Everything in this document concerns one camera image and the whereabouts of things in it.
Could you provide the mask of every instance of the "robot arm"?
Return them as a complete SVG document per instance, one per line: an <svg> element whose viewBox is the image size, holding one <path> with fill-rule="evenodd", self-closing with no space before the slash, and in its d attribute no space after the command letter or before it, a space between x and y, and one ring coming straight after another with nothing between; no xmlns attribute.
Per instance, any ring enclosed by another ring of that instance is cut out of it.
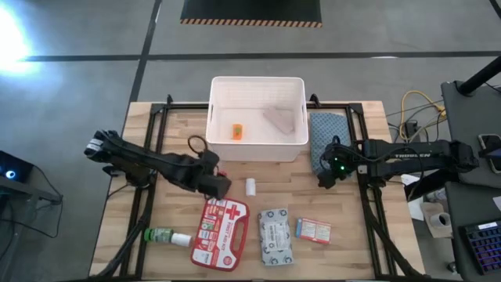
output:
<svg viewBox="0 0 501 282"><path fill-rule="evenodd" d="M222 199L228 192L231 181L223 174L214 175L219 157L205 149L198 159L187 154L156 154L150 150L124 141L115 131L98 131L85 149L89 159L112 164L125 172L127 180L134 186L146 187L153 181L152 172L158 171L168 182L188 191L199 191L208 197Z"/></svg>
<svg viewBox="0 0 501 282"><path fill-rule="evenodd" d="M401 161L388 162L391 159ZM327 189L335 185L336 179L343 180L356 169L367 174L371 186L384 187L391 177L404 173L442 168L451 172L469 172L478 167L471 146L444 140L396 144L368 139L356 142L354 146L344 146L334 136L321 160L330 165L319 174L319 186Z"/></svg>

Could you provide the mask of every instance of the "red cross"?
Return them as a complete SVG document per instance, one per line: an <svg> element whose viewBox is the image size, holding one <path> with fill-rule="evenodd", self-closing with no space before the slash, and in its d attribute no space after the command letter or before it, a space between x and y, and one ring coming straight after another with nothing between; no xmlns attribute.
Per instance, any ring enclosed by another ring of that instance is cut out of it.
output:
<svg viewBox="0 0 501 282"><path fill-rule="evenodd" d="M229 214L229 219L234 220L235 215L240 215L240 211L236 210L236 206L233 205L232 208L227 208L226 213Z"/></svg>

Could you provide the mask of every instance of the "black and yellow mat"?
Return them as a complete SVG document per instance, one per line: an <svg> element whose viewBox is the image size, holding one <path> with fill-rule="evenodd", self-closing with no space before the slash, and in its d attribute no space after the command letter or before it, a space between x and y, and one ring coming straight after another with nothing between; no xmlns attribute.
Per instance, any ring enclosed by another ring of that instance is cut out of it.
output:
<svg viewBox="0 0 501 282"><path fill-rule="evenodd" d="M185 0L181 24L322 27L319 0Z"/></svg>

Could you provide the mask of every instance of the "blue light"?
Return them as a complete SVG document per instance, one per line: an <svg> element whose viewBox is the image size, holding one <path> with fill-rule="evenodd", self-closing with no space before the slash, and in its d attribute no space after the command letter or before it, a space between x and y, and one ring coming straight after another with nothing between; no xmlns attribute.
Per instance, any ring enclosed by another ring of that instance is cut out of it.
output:
<svg viewBox="0 0 501 282"><path fill-rule="evenodd" d="M16 177L16 173L13 172L13 171L8 171L5 173L5 176L8 178L8 179L13 179L14 177Z"/></svg>

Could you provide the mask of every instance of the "yellow cable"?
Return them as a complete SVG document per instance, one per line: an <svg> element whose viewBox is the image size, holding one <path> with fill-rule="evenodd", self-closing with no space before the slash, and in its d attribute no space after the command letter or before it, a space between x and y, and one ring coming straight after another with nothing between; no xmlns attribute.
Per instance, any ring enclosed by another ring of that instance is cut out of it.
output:
<svg viewBox="0 0 501 282"><path fill-rule="evenodd" d="M445 114L445 107L444 106L441 106L441 105L438 105L436 102L434 102L430 97L428 97L428 95L424 94L423 92L419 91L419 90L410 90L408 91L403 97L402 97L402 103L401 103L401 111L402 113L400 114L400 125L398 127L398 134L400 135L400 138L402 138L402 140L404 141L407 141L408 138L406 136L403 135L402 131L403 131L403 126L404 126L404 116L405 116L405 99L407 99L407 96L410 95L410 94L419 94L421 95L422 97L424 97L424 99L428 100L428 102L430 103L430 105L433 105L438 112L441 112L441 116L443 118L446 118L446 114Z"/></svg>

